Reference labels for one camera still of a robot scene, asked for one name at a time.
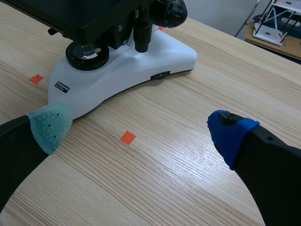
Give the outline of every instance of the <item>wood grain surface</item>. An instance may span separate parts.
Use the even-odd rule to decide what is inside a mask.
[[[1,124],[47,104],[49,74],[70,43],[47,29],[0,3]],[[191,19],[164,31],[198,52],[195,69],[75,121],[11,197],[1,226],[263,225],[206,121],[229,110],[300,148],[301,66]],[[120,141],[126,130],[136,135],[130,145]]]

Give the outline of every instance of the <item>microscope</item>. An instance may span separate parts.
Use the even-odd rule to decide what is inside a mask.
[[[183,24],[183,0],[0,0],[73,40],[49,80],[48,104],[79,118],[138,84],[190,71],[197,53],[160,31]]]

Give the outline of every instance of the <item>shelf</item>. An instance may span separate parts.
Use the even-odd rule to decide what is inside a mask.
[[[259,26],[260,26],[259,23],[255,24],[253,37],[258,38],[263,41],[267,41],[269,43],[272,43],[272,44],[275,44],[278,46],[282,46],[282,43],[280,43],[281,37],[278,35],[278,34],[282,35],[282,33],[279,30],[276,31],[274,28],[270,28],[270,27],[262,25],[260,27],[258,33],[255,34],[256,33],[255,30],[258,30]]]
[[[301,0],[277,0],[272,5],[301,13]]]

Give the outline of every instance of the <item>orange square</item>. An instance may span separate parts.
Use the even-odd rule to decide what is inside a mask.
[[[34,84],[38,84],[42,79],[43,77],[37,74],[36,76],[32,76],[29,80]]]
[[[136,138],[136,136],[129,131],[126,131],[124,135],[120,138],[122,142],[124,142],[127,145],[130,145],[130,143]]]

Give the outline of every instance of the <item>white microscope base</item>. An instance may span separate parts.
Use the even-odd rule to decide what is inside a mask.
[[[146,53],[138,53],[135,45],[110,49],[109,61],[97,70],[77,70],[63,57],[50,76],[48,104],[66,104],[76,119],[119,92],[159,78],[154,75],[192,70],[197,57],[195,50],[159,30]]]

